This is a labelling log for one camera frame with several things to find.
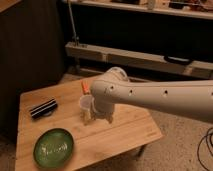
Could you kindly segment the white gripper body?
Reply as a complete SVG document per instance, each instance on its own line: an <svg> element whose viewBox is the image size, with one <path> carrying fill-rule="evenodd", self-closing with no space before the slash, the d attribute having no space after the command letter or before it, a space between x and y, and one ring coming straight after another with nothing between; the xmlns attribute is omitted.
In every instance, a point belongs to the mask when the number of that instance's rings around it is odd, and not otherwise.
<svg viewBox="0 0 213 171"><path fill-rule="evenodd" d="M115 105L93 99L90 107L91 117L96 119L106 119L109 123L113 122Z"/></svg>

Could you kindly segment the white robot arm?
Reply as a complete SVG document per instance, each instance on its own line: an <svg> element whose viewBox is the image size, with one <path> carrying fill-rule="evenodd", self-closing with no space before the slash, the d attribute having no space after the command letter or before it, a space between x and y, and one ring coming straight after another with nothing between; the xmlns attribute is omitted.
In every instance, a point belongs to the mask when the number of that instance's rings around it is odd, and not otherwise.
<svg viewBox="0 0 213 171"><path fill-rule="evenodd" d="M213 123L213 80L131 82L120 67L112 67L90 87L91 115L112 122L116 104L139 106Z"/></svg>

